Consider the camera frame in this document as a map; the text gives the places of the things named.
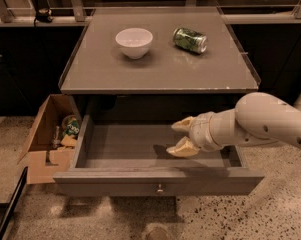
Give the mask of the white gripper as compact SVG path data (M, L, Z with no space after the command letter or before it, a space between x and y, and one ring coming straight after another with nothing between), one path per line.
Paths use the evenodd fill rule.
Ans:
M236 122L233 109L203 113L195 118L189 116L173 123L171 128L176 132L189 131L190 137L185 136L175 146L166 149L175 157L190 157L198 154L200 149L213 152L245 142L245 131Z

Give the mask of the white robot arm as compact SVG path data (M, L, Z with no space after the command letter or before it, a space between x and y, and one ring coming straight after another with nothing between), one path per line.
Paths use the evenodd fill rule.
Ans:
M253 147L276 143L301 150L301 111L263 92L249 93L235 107L187 117L172 125L185 136L167 149L176 157L214 152L226 146Z

